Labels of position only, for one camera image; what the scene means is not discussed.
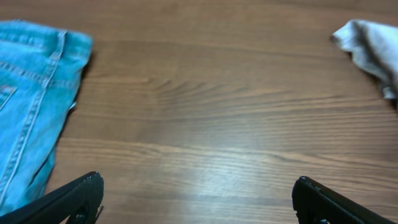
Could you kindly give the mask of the beige cotton shorts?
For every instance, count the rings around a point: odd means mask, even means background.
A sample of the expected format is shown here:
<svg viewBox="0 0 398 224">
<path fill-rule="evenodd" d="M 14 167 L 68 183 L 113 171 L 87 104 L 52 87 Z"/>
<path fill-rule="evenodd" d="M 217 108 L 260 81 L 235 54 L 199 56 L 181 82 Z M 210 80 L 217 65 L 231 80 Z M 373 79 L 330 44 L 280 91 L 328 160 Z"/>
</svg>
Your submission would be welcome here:
<svg viewBox="0 0 398 224">
<path fill-rule="evenodd" d="M 379 80 L 383 97 L 397 99 L 397 27 L 354 19 L 331 35 L 353 63 Z"/>
</svg>

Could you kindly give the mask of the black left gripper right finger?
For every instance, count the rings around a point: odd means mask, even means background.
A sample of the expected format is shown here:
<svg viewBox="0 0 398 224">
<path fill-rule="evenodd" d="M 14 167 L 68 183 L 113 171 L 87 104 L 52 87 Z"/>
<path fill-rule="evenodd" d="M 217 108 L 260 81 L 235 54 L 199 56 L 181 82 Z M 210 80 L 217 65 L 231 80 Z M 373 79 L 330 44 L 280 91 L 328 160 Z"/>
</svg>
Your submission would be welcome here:
<svg viewBox="0 0 398 224">
<path fill-rule="evenodd" d="M 292 205 L 300 224 L 395 224 L 306 176 L 295 182 Z"/>
</svg>

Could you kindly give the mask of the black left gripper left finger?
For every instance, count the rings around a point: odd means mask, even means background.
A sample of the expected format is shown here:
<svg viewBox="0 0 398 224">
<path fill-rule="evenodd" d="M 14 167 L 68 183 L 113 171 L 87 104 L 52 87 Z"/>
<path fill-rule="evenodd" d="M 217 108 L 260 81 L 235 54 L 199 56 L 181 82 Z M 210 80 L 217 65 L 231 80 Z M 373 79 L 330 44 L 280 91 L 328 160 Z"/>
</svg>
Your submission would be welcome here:
<svg viewBox="0 0 398 224">
<path fill-rule="evenodd" d="M 91 171 L 49 194 L 1 217 L 1 224 L 95 223 L 104 180 Z"/>
</svg>

